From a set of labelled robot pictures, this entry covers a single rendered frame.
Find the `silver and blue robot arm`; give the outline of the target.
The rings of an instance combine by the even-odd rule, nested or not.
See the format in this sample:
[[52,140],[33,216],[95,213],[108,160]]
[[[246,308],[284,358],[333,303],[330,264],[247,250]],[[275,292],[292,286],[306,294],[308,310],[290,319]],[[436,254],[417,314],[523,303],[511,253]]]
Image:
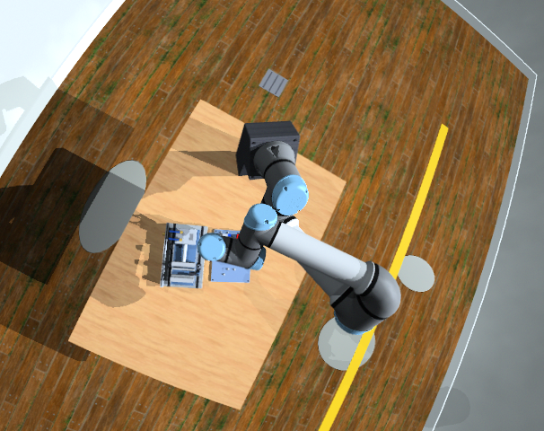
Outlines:
[[364,334],[398,310],[399,285],[382,266],[370,260],[363,262],[299,227],[294,214],[305,207],[309,193],[294,160],[289,144],[264,144],[253,160],[257,173],[267,184],[261,203],[250,207],[237,241],[206,233],[199,239],[197,251],[208,261],[253,270],[263,267],[263,246],[279,252],[297,261],[329,296],[335,321],[342,330]]

